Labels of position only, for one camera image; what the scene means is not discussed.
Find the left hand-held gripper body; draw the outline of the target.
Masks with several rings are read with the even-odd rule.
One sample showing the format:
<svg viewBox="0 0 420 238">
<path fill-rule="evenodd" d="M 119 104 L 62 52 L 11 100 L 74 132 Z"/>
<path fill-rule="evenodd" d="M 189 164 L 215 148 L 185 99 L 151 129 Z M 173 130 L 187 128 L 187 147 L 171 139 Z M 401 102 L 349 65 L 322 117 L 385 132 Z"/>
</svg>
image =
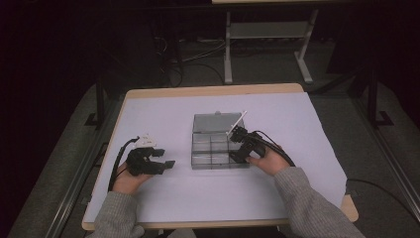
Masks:
<svg viewBox="0 0 420 238">
<path fill-rule="evenodd" d="M 159 173 L 159 165 L 151 160 L 151 157 L 158 155 L 158 151 L 155 149 L 156 145 L 157 143 L 149 134 L 140 136 L 135 142 L 135 146 L 126 160 L 127 171 L 132 176 L 157 175 Z"/>
</svg>

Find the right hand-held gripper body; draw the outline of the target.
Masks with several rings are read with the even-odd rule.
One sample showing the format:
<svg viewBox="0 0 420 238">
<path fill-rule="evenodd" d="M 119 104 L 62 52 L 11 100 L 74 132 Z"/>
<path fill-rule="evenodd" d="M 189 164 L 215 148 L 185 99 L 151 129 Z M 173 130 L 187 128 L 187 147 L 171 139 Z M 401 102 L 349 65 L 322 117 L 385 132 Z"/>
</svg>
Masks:
<svg viewBox="0 0 420 238">
<path fill-rule="evenodd" d="M 227 138 L 233 143 L 240 143 L 251 145 L 252 152 L 255 152 L 260 157 L 264 156 L 265 145 L 263 144 L 263 138 L 257 133 L 249 133 L 244 126 L 240 126 L 239 123 L 246 116 L 247 111 L 241 113 L 240 118 L 231 126 L 231 129 L 226 133 Z"/>
</svg>

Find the clear plastic compartment box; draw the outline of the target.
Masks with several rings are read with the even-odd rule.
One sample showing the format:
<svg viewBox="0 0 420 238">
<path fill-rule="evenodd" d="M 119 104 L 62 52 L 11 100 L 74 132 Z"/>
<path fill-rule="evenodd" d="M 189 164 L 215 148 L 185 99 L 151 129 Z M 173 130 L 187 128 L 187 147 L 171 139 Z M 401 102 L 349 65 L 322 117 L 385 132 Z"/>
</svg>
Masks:
<svg viewBox="0 0 420 238">
<path fill-rule="evenodd" d="M 244 127 L 243 113 L 195 114 L 192 129 L 191 167 L 194 170 L 221 170 L 247 168 L 247 163 L 237 163 L 231 154 L 241 143 L 231 141 L 235 126 Z"/>
</svg>

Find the person's left hand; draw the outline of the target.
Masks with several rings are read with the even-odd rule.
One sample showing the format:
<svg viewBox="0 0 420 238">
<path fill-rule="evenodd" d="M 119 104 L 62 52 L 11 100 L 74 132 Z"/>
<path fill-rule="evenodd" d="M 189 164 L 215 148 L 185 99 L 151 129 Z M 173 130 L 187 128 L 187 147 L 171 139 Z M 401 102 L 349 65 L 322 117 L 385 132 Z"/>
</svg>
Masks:
<svg viewBox="0 0 420 238">
<path fill-rule="evenodd" d="M 139 187 L 145 183 L 148 179 L 151 179 L 152 175 L 138 175 L 132 176 L 127 171 L 127 164 L 123 163 L 117 169 L 117 176 L 115 178 L 112 190 L 128 195 L 135 194 Z"/>
</svg>

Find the person's right hand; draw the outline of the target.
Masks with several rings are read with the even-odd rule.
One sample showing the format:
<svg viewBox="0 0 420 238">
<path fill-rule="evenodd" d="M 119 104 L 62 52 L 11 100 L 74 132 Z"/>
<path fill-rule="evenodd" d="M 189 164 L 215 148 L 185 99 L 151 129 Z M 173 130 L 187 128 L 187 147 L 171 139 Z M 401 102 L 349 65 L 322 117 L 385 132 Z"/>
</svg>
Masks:
<svg viewBox="0 0 420 238">
<path fill-rule="evenodd" d="M 284 157 L 269 147 L 265 148 L 264 156 L 261 158 L 247 157 L 247 162 L 258 167 L 270 176 L 275 176 L 278 172 L 290 167 Z"/>
</svg>

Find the black metal stand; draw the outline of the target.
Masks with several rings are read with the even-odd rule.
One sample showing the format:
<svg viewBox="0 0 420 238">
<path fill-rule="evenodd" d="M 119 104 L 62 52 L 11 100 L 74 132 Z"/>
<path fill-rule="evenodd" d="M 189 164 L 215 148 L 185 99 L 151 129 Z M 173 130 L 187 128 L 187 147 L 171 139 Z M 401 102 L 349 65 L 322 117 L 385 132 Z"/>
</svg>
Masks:
<svg viewBox="0 0 420 238">
<path fill-rule="evenodd" d="M 105 119 L 104 88 L 100 81 L 95 84 L 96 88 L 96 112 L 91 113 L 86 119 L 85 126 L 94 126 L 99 130 Z"/>
<path fill-rule="evenodd" d="M 367 77 L 367 119 L 370 125 L 377 129 L 379 126 L 393 126 L 393 122 L 385 111 L 377 110 L 378 80 L 375 69 L 372 68 Z"/>
</svg>

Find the aluminium floor rail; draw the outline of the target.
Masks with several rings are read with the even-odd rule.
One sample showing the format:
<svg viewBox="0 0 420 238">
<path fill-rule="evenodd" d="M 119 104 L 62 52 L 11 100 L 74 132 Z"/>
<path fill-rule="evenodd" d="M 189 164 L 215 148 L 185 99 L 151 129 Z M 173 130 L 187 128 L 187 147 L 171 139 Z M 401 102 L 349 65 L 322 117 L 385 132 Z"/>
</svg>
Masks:
<svg viewBox="0 0 420 238">
<path fill-rule="evenodd" d="M 397 196 L 394 199 L 420 224 L 420 192 L 379 129 L 368 121 L 363 103 L 356 98 L 350 98 L 349 101 L 358 121 L 353 141 L 362 155 L 360 161 L 367 165 L 367 174 L 372 173 L 377 177 L 386 171 L 386 176 L 392 178 L 391 183 L 398 187 L 399 193 L 404 197 L 404 201 Z"/>
<path fill-rule="evenodd" d="M 108 142 L 106 125 L 96 122 L 96 99 L 82 98 L 64 128 L 46 165 L 48 192 L 54 195 L 52 219 L 43 238 L 60 238 L 85 185 L 94 162 Z"/>
</svg>

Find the white metal desk frame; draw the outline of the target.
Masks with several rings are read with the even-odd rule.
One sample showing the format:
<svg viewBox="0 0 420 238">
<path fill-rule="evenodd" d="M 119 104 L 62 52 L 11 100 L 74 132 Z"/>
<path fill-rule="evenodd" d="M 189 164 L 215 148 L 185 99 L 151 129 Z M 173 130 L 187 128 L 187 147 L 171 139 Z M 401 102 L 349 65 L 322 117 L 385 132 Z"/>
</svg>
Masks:
<svg viewBox="0 0 420 238">
<path fill-rule="evenodd" d="M 303 43 L 299 51 L 294 53 L 295 60 L 307 84 L 312 84 L 313 79 L 304 60 L 319 10 L 313 9 L 306 21 L 291 22 L 233 22 L 232 12 L 226 13 L 225 31 L 225 54 L 224 54 L 224 82 L 233 83 L 231 41 L 249 39 L 302 39 Z"/>
</svg>

